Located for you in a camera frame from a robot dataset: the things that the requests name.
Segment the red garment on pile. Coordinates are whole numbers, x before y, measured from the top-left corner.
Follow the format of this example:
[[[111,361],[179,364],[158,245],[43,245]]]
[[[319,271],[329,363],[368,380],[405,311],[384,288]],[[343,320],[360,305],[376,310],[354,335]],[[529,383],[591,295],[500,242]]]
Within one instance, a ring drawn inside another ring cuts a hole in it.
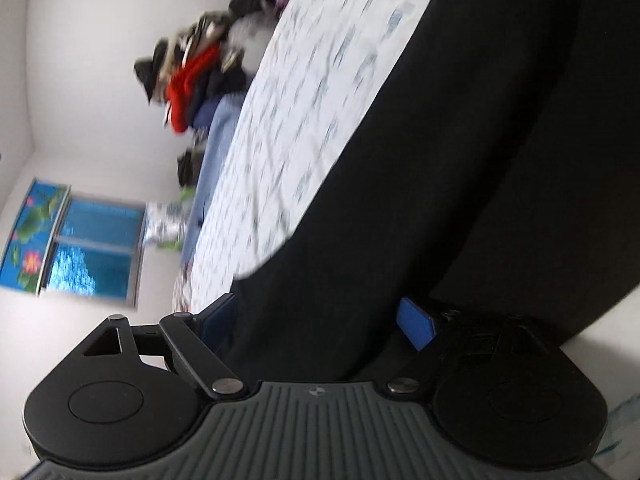
[[[220,47],[215,42],[186,62],[183,68],[180,68],[171,78],[165,91],[165,98],[169,108],[169,125],[178,136],[185,133],[189,127],[186,109],[193,98],[198,80],[205,72],[211,70],[219,59]]]

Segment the black bag by wall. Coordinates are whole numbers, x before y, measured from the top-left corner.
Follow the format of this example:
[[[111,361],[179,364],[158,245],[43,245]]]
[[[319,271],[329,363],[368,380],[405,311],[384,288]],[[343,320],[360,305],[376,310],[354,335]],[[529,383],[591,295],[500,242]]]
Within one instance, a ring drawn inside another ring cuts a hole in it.
[[[182,188],[193,188],[198,184],[204,155],[204,150],[186,150],[178,157],[177,176]]]

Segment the black pants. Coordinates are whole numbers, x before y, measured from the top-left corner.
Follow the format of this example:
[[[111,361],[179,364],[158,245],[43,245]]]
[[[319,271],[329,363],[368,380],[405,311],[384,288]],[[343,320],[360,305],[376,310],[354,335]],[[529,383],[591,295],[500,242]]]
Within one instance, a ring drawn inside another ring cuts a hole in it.
[[[220,356],[349,382],[402,298],[564,344],[638,283],[639,0],[431,0]]]

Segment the light blue blanket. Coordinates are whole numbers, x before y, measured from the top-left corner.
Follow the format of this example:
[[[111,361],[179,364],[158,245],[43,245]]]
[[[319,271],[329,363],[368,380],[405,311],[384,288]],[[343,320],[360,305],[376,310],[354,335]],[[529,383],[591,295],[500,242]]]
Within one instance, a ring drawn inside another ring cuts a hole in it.
[[[186,238],[183,241],[180,260],[182,266],[190,266],[193,260],[196,244],[198,244],[209,205],[227,158],[245,97],[245,92],[223,96],[210,123],[198,184],[195,188],[189,222],[186,225]]]

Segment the blue window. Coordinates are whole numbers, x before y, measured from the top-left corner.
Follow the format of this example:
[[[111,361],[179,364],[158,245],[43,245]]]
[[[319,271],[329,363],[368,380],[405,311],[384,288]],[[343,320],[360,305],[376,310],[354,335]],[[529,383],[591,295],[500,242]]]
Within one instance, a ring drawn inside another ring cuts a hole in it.
[[[41,288],[133,308],[144,220],[140,203],[70,195],[53,230]]]

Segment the white script-print bed sheet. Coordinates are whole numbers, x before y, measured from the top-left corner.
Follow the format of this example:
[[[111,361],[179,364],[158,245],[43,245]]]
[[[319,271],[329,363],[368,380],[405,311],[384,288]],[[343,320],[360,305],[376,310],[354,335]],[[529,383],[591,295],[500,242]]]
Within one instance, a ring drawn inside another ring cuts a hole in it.
[[[191,313],[293,235],[430,2],[288,2],[244,100],[196,244]]]

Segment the floral pillow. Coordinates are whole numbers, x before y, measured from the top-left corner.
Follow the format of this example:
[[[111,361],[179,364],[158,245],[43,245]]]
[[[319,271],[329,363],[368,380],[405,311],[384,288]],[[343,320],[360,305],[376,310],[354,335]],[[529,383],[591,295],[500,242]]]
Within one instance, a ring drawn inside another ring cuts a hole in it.
[[[143,244],[160,249],[182,249],[188,230],[191,203],[147,203],[143,229]]]

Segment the floral patterned quilt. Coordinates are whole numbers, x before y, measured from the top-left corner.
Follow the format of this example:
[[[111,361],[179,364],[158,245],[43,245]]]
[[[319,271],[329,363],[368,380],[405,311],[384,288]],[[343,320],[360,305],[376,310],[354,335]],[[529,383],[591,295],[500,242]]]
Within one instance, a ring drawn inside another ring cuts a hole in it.
[[[191,266],[182,266],[172,289],[172,310],[192,312]]]

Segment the lotus flower curtain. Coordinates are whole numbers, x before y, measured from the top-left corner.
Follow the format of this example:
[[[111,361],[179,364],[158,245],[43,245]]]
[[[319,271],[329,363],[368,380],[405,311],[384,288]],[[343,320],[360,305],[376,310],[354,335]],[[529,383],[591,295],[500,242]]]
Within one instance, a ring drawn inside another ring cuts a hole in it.
[[[38,295],[44,265],[67,200],[67,185],[33,180],[1,258],[1,285]]]

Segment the pile of dark clothes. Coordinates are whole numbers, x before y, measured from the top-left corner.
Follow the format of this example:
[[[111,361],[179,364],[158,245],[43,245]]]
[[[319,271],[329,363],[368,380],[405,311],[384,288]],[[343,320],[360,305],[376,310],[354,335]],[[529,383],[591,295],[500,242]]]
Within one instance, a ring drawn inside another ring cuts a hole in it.
[[[220,59],[196,84],[186,109],[188,129],[194,126],[195,117],[205,102],[243,90],[247,84],[243,58],[250,38],[258,30],[272,29],[289,1],[230,0],[227,10],[203,13],[195,23],[178,30],[174,36],[158,40],[150,56],[138,58],[134,62],[134,74],[148,102],[165,107],[166,124],[169,125],[169,108],[165,91],[171,78],[186,62],[215,42],[220,47]]]

